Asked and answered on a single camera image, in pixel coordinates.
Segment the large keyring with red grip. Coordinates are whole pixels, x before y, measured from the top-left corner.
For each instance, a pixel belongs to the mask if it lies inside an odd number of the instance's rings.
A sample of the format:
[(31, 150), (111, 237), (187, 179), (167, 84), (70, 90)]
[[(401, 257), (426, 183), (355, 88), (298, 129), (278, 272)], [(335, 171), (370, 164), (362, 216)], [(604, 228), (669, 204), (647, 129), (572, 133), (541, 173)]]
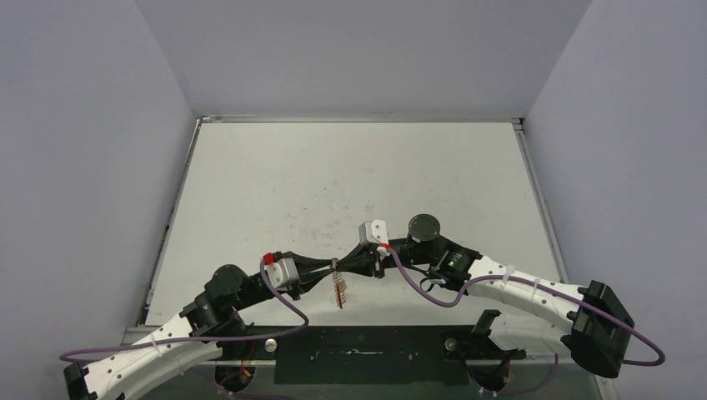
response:
[(343, 278), (343, 274), (338, 270), (338, 262), (339, 260), (337, 258), (331, 259), (331, 268), (333, 270), (332, 279), (337, 307), (339, 309), (343, 309), (343, 306), (346, 303), (347, 285)]

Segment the aluminium front rail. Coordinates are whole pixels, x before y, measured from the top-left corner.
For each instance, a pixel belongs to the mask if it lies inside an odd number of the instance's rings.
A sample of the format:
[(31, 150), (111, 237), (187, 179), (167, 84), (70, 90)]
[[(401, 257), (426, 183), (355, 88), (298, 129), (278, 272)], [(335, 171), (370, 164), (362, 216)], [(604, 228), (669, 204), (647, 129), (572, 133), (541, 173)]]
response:
[[(219, 358), (225, 351), (213, 342), (202, 343), (198, 337), (190, 342), (185, 325), (172, 327), (129, 328), (129, 333), (138, 338), (111, 356), (113, 373), (136, 372), (139, 368), (175, 368), (184, 371), (200, 362)], [(594, 341), (582, 332), (564, 334), (548, 324), (514, 325), (514, 320), (502, 320), (488, 331), (473, 334), (473, 339), (489, 340), (500, 351), (525, 350), (537, 353), (553, 353), (560, 357), (571, 357), (582, 368), (600, 375), (605, 364), (612, 366), (618, 355), (608, 342)]]

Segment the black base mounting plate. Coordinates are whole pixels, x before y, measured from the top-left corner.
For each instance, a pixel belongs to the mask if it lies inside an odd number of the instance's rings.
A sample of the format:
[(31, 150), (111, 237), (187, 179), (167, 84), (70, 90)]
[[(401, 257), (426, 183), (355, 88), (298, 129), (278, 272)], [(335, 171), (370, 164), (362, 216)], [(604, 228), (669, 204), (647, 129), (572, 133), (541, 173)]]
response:
[(236, 392), (268, 367), (279, 385), (466, 386), (473, 375), (500, 381), (526, 352), (503, 350), (489, 334), (473, 325), (307, 327), (276, 338), (273, 351), (263, 340), (228, 344), (213, 376)]

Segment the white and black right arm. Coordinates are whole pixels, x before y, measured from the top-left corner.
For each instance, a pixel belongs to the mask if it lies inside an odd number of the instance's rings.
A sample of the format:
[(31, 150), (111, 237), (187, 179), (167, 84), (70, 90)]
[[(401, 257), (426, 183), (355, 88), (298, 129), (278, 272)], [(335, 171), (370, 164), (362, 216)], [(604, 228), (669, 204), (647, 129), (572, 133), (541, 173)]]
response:
[(413, 217), (404, 238), (390, 239), (386, 223), (373, 220), (359, 228), (359, 245), (334, 264), (338, 272), (382, 278), (388, 268), (427, 266), (425, 276), (463, 296), (487, 298), (545, 322), (513, 328), (508, 318), (473, 331), (471, 345), (481, 357), (501, 349), (536, 348), (567, 351), (572, 360), (594, 375), (616, 378), (634, 327), (633, 318), (613, 289), (593, 281), (583, 287), (520, 272), (444, 237), (439, 220), (429, 214)]

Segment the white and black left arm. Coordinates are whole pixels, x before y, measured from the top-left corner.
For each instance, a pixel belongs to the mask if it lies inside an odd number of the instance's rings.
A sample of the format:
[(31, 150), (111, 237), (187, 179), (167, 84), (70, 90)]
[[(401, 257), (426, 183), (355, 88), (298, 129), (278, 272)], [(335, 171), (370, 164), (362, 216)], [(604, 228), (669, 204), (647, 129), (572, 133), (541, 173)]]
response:
[[(253, 275), (233, 264), (219, 267), (204, 290), (178, 314), (130, 346), (96, 349), (97, 361), (79, 361), (87, 350), (71, 351), (64, 379), (71, 399), (139, 399), (167, 380), (198, 364), (242, 357), (248, 345), (263, 343), (272, 352), (276, 339), (303, 331), (308, 317), (293, 301), (335, 272), (338, 259), (315, 259), (294, 253), (267, 253)], [(303, 320), (277, 332), (257, 334), (241, 311), (278, 299)]]

